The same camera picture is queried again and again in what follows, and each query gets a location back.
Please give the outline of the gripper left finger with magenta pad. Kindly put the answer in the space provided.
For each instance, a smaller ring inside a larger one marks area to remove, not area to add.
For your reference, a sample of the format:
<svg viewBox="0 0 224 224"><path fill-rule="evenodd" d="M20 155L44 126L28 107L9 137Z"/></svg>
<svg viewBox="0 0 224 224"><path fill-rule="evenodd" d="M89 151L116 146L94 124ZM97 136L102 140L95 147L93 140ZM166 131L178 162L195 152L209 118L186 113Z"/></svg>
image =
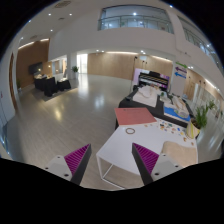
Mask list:
<svg viewBox="0 0 224 224"><path fill-rule="evenodd" d="M56 155L48 162L44 169L56 176L79 185L82 181L91 153L91 145L87 144L66 156Z"/></svg>

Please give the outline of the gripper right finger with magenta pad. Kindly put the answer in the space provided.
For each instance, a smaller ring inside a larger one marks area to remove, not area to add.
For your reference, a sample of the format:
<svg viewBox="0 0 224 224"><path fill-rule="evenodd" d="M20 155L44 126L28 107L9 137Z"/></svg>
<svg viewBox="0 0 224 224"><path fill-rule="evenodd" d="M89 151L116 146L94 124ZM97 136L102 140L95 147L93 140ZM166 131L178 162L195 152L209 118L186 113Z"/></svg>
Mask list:
<svg viewBox="0 0 224 224"><path fill-rule="evenodd" d="M145 185L182 169L166 154L157 154L137 143L132 144L132 155Z"/></svg>

